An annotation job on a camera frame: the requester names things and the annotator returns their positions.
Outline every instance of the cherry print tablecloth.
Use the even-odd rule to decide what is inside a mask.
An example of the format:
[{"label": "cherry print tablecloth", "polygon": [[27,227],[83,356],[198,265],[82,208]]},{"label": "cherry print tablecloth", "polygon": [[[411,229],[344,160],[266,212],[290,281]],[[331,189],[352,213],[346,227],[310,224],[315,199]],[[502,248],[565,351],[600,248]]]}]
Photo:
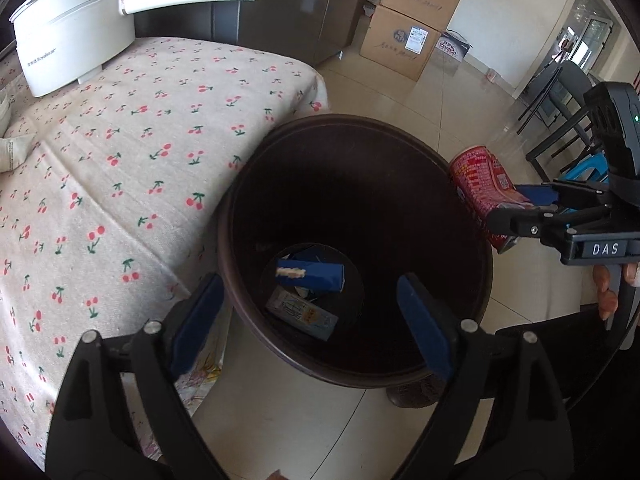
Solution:
[{"label": "cherry print tablecloth", "polygon": [[[0,174],[0,416],[44,464],[68,360],[162,319],[216,268],[213,213],[265,134],[326,111],[322,78],[295,60],[226,44],[146,38],[93,80],[33,98],[17,56],[0,64],[6,136],[36,134]],[[230,311],[177,387],[191,413],[220,372]],[[158,455],[133,380],[144,451]]]}]

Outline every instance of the glass door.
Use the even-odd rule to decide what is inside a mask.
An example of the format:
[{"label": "glass door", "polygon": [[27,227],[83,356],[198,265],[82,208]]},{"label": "glass door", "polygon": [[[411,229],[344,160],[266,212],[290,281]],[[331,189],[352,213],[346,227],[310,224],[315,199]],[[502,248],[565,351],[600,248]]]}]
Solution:
[{"label": "glass door", "polygon": [[584,73],[588,73],[602,51],[607,38],[611,34],[613,22],[599,16],[590,16],[582,35],[575,42],[571,53],[571,61],[578,65]]}]

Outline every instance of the red can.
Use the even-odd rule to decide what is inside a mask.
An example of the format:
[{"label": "red can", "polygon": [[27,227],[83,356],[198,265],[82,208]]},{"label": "red can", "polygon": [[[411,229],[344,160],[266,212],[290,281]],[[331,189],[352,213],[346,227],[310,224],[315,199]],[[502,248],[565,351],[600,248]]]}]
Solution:
[{"label": "red can", "polygon": [[497,207],[535,207],[513,185],[500,161],[486,146],[473,146],[451,161],[449,173],[486,238],[501,254],[513,247],[517,237],[494,235],[486,226],[487,215]]}]

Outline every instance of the black trash can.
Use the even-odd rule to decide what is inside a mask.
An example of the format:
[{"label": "black trash can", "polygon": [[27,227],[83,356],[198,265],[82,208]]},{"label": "black trash can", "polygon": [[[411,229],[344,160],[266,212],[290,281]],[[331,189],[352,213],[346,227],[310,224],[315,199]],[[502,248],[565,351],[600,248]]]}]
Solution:
[{"label": "black trash can", "polygon": [[[301,244],[347,259],[353,300],[326,342],[265,308],[266,269]],[[477,321],[492,284],[490,246],[446,161],[402,130],[357,116],[315,116],[270,133],[223,202],[218,251],[229,298],[268,348],[309,375],[357,388],[428,374],[396,304],[399,276],[415,272],[460,319]]]}]

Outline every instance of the human hand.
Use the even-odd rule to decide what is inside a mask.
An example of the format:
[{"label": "human hand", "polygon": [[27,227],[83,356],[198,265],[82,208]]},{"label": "human hand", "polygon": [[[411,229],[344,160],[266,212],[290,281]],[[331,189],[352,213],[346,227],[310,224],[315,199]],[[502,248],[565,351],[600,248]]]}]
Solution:
[{"label": "human hand", "polygon": [[[629,285],[640,285],[640,282],[636,280],[637,273],[638,264],[625,264],[623,266],[623,277]],[[601,265],[593,267],[593,281],[598,287],[598,311],[603,321],[609,319],[611,314],[618,309],[618,295],[609,290],[610,279],[611,276],[607,267]]]},{"label": "human hand", "polygon": [[287,478],[282,476],[280,474],[280,470],[278,469],[277,471],[274,471],[273,473],[271,473],[269,475],[269,478],[267,478],[267,480],[287,480]]}]

